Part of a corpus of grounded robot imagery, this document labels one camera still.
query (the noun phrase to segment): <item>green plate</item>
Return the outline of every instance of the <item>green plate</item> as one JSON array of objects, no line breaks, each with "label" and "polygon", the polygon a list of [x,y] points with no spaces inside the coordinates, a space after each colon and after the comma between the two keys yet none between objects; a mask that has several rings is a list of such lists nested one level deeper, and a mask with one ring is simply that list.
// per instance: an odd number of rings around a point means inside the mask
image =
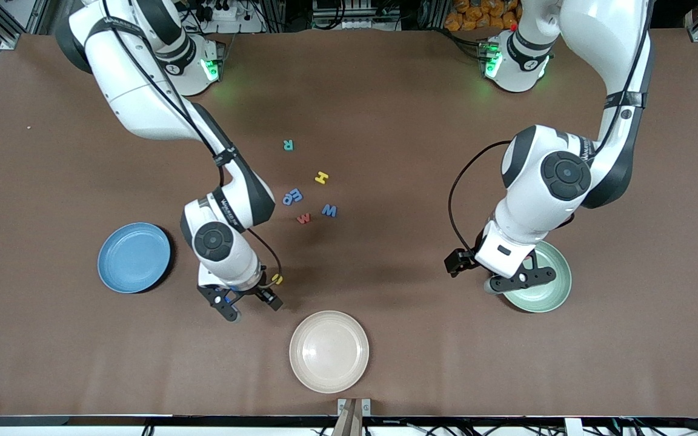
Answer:
[{"label": "green plate", "polygon": [[[556,279],[545,285],[505,292],[503,295],[521,310],[542,314],[551,312],[565,303],[573,287],[573,273],[570,271],[570,265],[567,265],[565,256],[550,243],[541,240],[535,246],[535,252],[537,252],[537,265],[554,268]],[[532,260],[524,260],[524,266],[532,268]]]}]

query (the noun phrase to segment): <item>green led light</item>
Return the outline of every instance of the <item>green led light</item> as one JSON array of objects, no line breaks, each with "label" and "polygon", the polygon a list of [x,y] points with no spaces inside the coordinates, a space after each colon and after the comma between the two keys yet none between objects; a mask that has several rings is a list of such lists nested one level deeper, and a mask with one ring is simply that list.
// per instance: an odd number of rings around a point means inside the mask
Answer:
[{"label": "green led light", "polygon": [[492,61],[487,63],[487,77],[493,78],[497,75],[497,70],[499,69],[499,64],[502,63],[502,53],[497,53],[497,55],[492,58]]},{"label": "green led light", "polygon": [[545,66],[548,64],[548,60],[551,59],[550,56],[545,57],[545,61],[543,61],[543,64],[540,66],[540,74],[537,75],[537,78],[543,77],[543,74],[545,74]]},{"label": "green led light", "polygon": [[205,61],[202,59],[201,66],[203,67],[204,73],[206,74],[206,78],[208,78],[208,80],[217,80],[219,75],[217,74],[217,66],[215,61]]}]

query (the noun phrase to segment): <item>wire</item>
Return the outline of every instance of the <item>wire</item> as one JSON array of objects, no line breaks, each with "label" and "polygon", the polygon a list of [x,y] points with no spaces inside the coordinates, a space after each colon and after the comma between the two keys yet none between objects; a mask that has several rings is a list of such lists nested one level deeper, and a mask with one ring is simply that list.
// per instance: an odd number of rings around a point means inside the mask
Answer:
[{"label": "wire", "polygon": [[[454,213],[451,212],[451,199],[454,197],[454,190],[457,188],[457,183],[459,182],[459,179],[462,178],[462,175],[465,174],[465,171],[468,171],[468,168],[470,168],[471,165],[473,165],[473,162],[478,160],[479,157],[481,157],[484,153],[486,153],[489,150],[492,150],[494,147],[499,146],[499,145],[504,145],[504,144],[510,144],[509,140],[502,140],[498,141],[496,143],[493,143],[490,146],[485,147],[482,151],[479,152],[476,156],[473,157],[473,159],[468,161],[468,165],[465,165],[465,168],[462,169],[462,171],[457,174],[457,178],[454,179],[454,183],[451,185],[451,189],[448,192],[448,220],[451,222],[451,228],[454,229],[454,234],[457,235],[457,238],[459,238],[459,241],[462,242],[462,246],[465,247],[465,250],[468,251],[468,253],[473,257],[473,249],[468,246],[468,243],[465,242],[465,238],[462,237],[460,232],[457,229],[457,224],[454,223]],[[495,431],[497,427],[493,428],[492,430],[488,431],[484,436],[487,436],[489,433],[492,431]]]},{"label": "wire", "polygon": [[636,420],[638,423],[640,423],[640,425],[642,425],[642,426],[644,426],[644,427],[650,428],[651,431],[654,431],[655,433],[658,433],[659,436],[667,436],[667,434],[665,434],[663,431],[659,430],[659,429],[656,428],[656,427],[653,427],[652,425],[645,424],[645,423],[642,422],[639,418],[632,418],[632,420]]},{"label": "wire", "polygon": [[201,33],[201,36],[206,36],[206,33],[203,31],[203,25],[199,21],[199,18],[196,16],[196,14],[193,13],[193,10],[191,8],[188,8],[188,15],[192,16],[194,20],[196,20],[196,25],[198,26],[199,33]]},{"label": "wire", "polygon": [[155,425],[149,424],[150,419],[144,420],[144,428],[142,429],[142,436],[153,436],[155,434]]},{"label": "wire", "polygon": [[556,228],[561,229],[562,227],[570,224],[575,218],[576,218],[576,215],[574,213],[571,213],[570,216],[567,217],[567,220],[565,220],[564,223],[559,224],[559,226],[557,226]]},{"label": "wire", "polygon": [[426,28],[423,28],[423,30],[432,30],[434,32],[440,33],[443,36],[446,36],[448,39],[451,39],[451,41],[454,42],[454,44],[457,46],[457,48],[461,52],[465,53],[465,55],[468,58],[471,58],[474,61],[481,61],[482,60],[482,58],[479,57],[479,55],[477,55],[476,53],[473,53],[470,50],[468,50],[467,48],[465,48],[465,46],[476,48],[479,46],[479,42],[468,41],[467,39],[458,38],[457,36],[452,35],[451,32],[447,28],[426,27]]},{"label": "wire", "polygon": [[[274,251],[274,249],[271,248],[271,245],[268,245],[268,243],[267,243],[265,240],[263,240],[262,237],[259,237],[258,234],[256,234],[252,229],[247,229],[247,231],[250,232],[250,234],[251,234],[252,236],[254,236],[257,240],[259,240],[260,243],[263,244],[263,246],[265,246],[266,248],[268,248],[268,251],[271,253],[272,256],[274,256],[274,259],[276,260],[277,274],[279,275],[280,278],[283,277],[284,275],[282,274],[282,262],[280,262],[279,256],[276,255],[276,251]],[[268,289],[269,287],[272,287],[272,286],[275,284],[275,282],[277,282],[277,281],[279,281],[279,280],[278,280],[278,279],[277,279],[276,281],[271,280],[268,284],[262,285],[262,286],[258,286],[258,288],[260,288],[260,289]]]},{"label": "wire", "polygon": [[336,17],[333,18],[333,22],[331,22],[329,25],[327,25],[327,27],[319,27],[315,23],[314,28],[318,28],[319,30],[332,30],[332,28],[336,28],[339,24],[341,24],[341,22],[344,21],[344,16],[346,14],[346,11],[347,11],[346,0],[341,0],[341,3],[336,5]]},{"label": "wire", "polygon": [[271,33],[271,28],[276,28],[275,25],[271,25],[272,22],[274,24],[280,25],[282,28],[284,28],[284,26],[286,25],[285,23],[278,22],[276,20],[273,20],[273,21],[269,20],[268,17],[266,17],[265,14],[263,14],[263,12],[260,11],[257,3],[255,3],[255,2],[250,2],[250,3],[252,3],[252,7],[254,8],[255,13],[258,14],[258,18],[260,19],[260,22],[265,22],[266,26],[268,27],[269,33]]},{"label": "wire", "polygon": [[435,435],[435,430],[437,430],[437,429],[439,429],[439,428],[444,428],[446,431],[448,431],[449,433],[451,433],[452,436],[457,436],[457,433],[454,433],[454,431],[451,430],[451,428],[448,428],[448,427],[446,427],[446,426],[444,426],[444,425],[439,425],[439,426],[437,426],[437,427],[430,428],[430,430],[427,431],[427,433],[424,433],[424,436],[434,436],[434,435]]}]

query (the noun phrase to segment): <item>plate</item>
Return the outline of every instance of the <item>plate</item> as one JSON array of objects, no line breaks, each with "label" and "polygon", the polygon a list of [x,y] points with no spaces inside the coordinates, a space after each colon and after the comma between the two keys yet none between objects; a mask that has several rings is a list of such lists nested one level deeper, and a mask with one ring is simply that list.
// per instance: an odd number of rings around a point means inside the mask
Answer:
[{"label": "plate", "polygon": [[290,340],[290,364],[305,387],[320,394],[349,389],[368,366],[368,336],[360,323],[343,312],[311,315]]},{"label": "plate", "polygon": [[[573,287],[573,272],[567,264],[565,256],[548,242],[540,241],[535,246],[537,252],[537,265],[539,267],[550,266],[556,271],[556,279],[545,285],[532,286],[529,289],[505,292],[503,295],[510,303],[526,312],[542,314],[562,306],[570,295]],[[524,260],[524,266],[531,268],[531,260]]]},{"label": "plate", "polygon": [[99,277],[115,292],[149,289],[166,273],[171,243],[150,223],[131,223],[111,234],[99,252]]}]

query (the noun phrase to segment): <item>table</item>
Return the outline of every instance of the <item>table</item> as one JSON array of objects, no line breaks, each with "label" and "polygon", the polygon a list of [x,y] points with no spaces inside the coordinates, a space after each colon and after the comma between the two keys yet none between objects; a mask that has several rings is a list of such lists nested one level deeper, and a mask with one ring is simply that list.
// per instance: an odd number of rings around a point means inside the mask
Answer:
[{"label": "table", "polygon": [[[24,35],[0,57],[0,414],[330,414],[369,397],[388,415],[698,415],[698,44],[652,39],[629,190],[547,238],[573,292],[521,314],[479,289],[487,273],[445,273],[446,198],[470,157],[531,124],[595,137],[604,90],[584,61],[560,43],[541,82],[509,94],[437,33],[236,37],[224,80],[195,100],[277,199],[304,199],[256,229],[284,262],[286,306],[245,299],[231,325],[178,237],[183,204],[217,183],[204,147],[130,135],[51,38]],[[455,193],[468,238],[504,194],[501,155]],[[134,221],[177,235],[177,259],[157,289],[118,295],[96,256]],[[363,378],[335,395],[287,358],[325,309],[371,343]]]}]

